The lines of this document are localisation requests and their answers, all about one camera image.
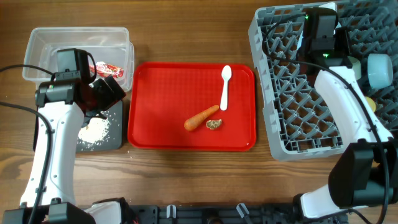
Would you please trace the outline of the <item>red snack wrapper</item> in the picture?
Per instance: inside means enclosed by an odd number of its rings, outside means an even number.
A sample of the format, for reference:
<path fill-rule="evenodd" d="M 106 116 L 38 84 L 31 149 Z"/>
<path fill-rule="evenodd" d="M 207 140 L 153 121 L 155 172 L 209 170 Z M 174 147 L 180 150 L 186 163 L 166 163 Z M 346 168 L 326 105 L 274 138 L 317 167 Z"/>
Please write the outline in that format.
<path fill-rule="evenodd" d="M 124 70 L 122 68 L 105 62 L 96 62 L 96 65 L 90 65 L 90 72 L 96 73 L 103 78 L 108 76 L 121 78 L 124 75 Z"/>

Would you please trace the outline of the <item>light blue plate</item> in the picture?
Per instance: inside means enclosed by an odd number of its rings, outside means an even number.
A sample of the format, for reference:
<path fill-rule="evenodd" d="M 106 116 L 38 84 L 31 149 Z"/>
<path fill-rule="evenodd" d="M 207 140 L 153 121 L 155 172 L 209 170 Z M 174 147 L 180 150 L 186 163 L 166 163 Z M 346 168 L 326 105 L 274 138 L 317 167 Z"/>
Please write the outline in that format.
<path fill-rule="evenodd" d="M 337 25 L 338 14 L 334 2 L 306 9 L 299 52 L 309 54 L 317 50 L 332 50 Z"/>

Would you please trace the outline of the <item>orange carrot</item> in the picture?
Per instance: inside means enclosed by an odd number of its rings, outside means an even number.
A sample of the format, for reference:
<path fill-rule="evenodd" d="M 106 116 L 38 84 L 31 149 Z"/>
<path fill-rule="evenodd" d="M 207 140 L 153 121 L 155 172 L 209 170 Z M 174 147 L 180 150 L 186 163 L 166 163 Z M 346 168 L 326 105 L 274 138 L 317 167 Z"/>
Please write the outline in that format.
<path fill-rule="evenodd" d="M 191 118 L 187 119 L 184 122 L 184 128 L 187 131 L 193 131 L 194 129 L 199 127 L 199 125 L 201 125 L 202 122 L 204 122 L 204 120 L 206 120 L 209 116 L 211 116 L 212 114 L 217 112 L 219 110 L 219 108 L 220 107 L 218 105 L 214 105 L 214 106 L 196 114 L 195 116 L 192 116 Z"/>

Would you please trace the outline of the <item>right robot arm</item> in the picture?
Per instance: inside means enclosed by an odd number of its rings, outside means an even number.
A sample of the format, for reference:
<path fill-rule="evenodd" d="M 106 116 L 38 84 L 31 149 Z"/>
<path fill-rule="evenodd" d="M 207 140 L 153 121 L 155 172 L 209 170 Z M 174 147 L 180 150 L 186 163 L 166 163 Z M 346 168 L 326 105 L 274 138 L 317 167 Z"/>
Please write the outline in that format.
<path fill-rule="evenodd" d="M 305 11 L 299 58 L 316 76 L 314 87 L 338 127 L 344 152 L 328 183 L 300 196 L 305 219 L 325 218 L 360 207 L 397 203 L 397 140 L 372 112 L 349 59 L 348 31 L 338 27 L 335 10 Z"/>

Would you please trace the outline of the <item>red serving tray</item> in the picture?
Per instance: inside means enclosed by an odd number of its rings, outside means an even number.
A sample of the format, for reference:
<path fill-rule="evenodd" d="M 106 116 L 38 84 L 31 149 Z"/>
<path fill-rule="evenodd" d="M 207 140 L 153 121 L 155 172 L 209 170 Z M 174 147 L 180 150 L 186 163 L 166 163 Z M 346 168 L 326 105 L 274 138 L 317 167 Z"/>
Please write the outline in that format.
<path fill-rule="evenodd" d="M 251 69 L 232 64 L 228 107 L 209 117 L 220 119 L 211 130 L 202 123 L 187 131 L 184 122 L 221 101 L 222 63 L 146 62 L 133 78 L 127 139 L 143 149 L 247 151 L 255 145 L 255 77 Z"/>

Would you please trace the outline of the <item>rice and nuts food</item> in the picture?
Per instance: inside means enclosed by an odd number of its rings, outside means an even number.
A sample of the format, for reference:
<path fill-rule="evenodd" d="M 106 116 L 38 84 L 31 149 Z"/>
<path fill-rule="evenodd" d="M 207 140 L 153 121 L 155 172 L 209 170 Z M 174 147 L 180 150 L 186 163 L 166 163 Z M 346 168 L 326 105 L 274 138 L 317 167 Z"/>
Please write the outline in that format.
<path fill-rule="evenodd" d="M 99 143 L 109 133 L 109 127 L 107 119 L 92 118 L 87 126 L 80 129 L 78 138 L 89 144 Z"/>

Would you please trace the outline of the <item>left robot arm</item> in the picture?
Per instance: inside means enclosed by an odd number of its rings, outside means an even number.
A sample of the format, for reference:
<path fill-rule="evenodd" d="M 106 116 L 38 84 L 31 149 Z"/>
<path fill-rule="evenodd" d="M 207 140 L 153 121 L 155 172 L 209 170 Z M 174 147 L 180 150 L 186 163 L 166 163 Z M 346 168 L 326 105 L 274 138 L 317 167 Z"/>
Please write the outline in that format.
<path fill-rule="evenodd" d="M 108 76 L 98 79 L 90 71 L 92 54 L 82 49 L 57 52 L 58 70 L 35 92 L 36 109 L 3 103 L 35 114 L 35 154 L 19 208 L 6 210 L 3 223 L 136 223 L 125 198 L 95 202 L 90 208 L 75 205 L 73 170 L 78 133 L 92 118 L 121 101 L 124 90 Z"/>

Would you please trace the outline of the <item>grey dishwasher rack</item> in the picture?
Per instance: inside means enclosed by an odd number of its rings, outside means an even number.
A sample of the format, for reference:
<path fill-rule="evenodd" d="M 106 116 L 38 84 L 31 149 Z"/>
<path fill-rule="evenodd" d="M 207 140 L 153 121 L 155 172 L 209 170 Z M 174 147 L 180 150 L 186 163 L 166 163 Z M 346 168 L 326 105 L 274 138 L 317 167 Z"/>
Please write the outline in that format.
<path fill-rule="evenodd" d="M 306 74 L 293 62 L 303 30 L 307 4 L 262 7 L 248 30 L 252 59 L 259 73 L 263 116 L 274 159 L 291 161 L 328 157 L 343 152 L 332 115 Z M 376 104 L 375 114 L 397 134 L 397 82 L 375 90 L 368 81 L 368 56 L 386 54 L 397 65 L 397 2 L 338 1 L 339 23 L 349 31 L 352 56 L 361 62 L 358 81 Z"/>

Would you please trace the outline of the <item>clear plastic bin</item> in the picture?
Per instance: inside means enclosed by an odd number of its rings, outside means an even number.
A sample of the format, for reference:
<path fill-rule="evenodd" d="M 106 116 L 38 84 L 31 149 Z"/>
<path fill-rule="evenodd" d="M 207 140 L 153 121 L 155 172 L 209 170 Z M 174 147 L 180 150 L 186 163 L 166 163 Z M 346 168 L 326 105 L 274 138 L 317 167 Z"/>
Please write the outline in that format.
<path fill-rule="evenodd" d="M 82 49 L 92 54 L 96 63 L 104 62 L 124 70 L 116 81 L 125 92 L 132 88 L 134 46 L 125 27 L 38 27 L 29 37 L 24 63 L 56 72 L 57 52 Z"/>

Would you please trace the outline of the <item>brown food scrap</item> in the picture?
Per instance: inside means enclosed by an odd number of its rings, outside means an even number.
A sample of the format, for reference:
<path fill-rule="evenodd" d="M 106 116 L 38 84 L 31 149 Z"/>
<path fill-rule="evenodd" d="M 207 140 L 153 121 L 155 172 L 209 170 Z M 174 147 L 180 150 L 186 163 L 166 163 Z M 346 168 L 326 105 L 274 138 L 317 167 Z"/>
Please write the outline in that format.
<path fill-rule="evenodd" d="M 221 124 L 222 124 L 221 119 L 208 120 L 206 122 L 206 127 L 209 128 L 210 130 L 214 130 L 219 128 Z"/>

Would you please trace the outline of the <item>light blue bowl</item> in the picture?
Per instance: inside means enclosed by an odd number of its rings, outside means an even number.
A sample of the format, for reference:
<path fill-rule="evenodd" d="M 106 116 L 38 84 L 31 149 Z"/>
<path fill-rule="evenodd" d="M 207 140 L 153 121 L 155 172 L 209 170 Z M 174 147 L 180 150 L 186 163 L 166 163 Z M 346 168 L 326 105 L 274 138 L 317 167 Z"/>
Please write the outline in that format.
<path fill-rule="evenodd" d="M 382 89 L 392 84 L 393 68 L 390 56 L 386 54 L 369 54 L 368 80 L 372 89 Z"/>

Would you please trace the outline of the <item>black waste tray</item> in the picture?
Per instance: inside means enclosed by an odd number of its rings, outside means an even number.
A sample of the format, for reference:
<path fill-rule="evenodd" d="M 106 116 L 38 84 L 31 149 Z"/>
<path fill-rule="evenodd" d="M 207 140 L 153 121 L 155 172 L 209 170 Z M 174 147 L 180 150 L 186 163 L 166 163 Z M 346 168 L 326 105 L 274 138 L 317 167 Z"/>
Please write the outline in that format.
<path fill-rule="evenodd" d="M 81 111 L 78 106 L 70 106 L 66 105 L 64 102 L 56 102 L 56 103 L 46 103 L 44 108 L 37 108 L 37 111 L 45 109 L 45 112 L 48 112 L 50 115 L 60 115 L 62 111 L 68 111 L 69 109 L 74 108 L 78 111 Z M 101 114 L 106 117 L 106 119 L 110 122 L 109 133 L 106 137 L 100 141 L 99 143 L 89 144 L 87 142 L 83 142 L 79 138 L 77 139 L 76 144 L 76 153 L 81 152 L 92 152 L 92 151 L 110 151 L 119 149 L 123 144 L 123 129 L 124 129 L 124 105 L 122 101 L 117 102 L 115 105 L 110 107 L 107 111 L 101 112 Z M 35 131 L 34 131 L 34 140 L 32 149 L 35 151 L 35 147 L 37 145 L 37 139 L 39 135 L 39 117 L 36 117 L 35 120 Z"/>

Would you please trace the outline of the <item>yellow plastic cup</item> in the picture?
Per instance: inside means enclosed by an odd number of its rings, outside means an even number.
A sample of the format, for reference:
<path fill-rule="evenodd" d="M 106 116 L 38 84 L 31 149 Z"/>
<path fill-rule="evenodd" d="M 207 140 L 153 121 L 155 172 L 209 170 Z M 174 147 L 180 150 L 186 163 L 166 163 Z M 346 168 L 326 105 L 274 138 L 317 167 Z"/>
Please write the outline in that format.
<path fill-rule="evenodd" d="M 375 101 L 370 98 L 370 97 L 365 97 L 365 100 L 367 101 L 369 107 L 371 108 L 371 111 L 374 113 L 376 111 L 376 103 Z"/>

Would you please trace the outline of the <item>green bowl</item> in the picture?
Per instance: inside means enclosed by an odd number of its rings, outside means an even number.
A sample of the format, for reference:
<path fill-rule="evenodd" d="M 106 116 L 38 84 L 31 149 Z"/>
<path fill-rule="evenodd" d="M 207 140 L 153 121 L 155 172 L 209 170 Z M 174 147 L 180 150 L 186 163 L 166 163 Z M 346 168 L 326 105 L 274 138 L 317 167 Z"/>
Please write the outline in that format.
<path fill-rule="evenodd" d="M 362 77 L 361 62 L 352 56 L 348 56 L 348 59 L 352 64 L 352 69 L 354 71 L 355 79 L 359 80 Z"/>

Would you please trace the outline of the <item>white plastic spoon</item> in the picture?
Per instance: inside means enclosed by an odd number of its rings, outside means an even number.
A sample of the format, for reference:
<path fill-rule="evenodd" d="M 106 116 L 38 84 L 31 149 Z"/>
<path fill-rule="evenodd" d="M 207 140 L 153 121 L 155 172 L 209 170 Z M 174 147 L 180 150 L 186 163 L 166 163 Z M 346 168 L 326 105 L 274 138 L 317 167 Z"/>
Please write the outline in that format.
<path fill-rule="evenodd" d="M 232 69 L 229 65 L 223 67 L 221 77 L 223 79 L 223 91 L 221 94 L 220 109 L 225 111 L 228 108 L 228 82 L 232 77 Z"/>

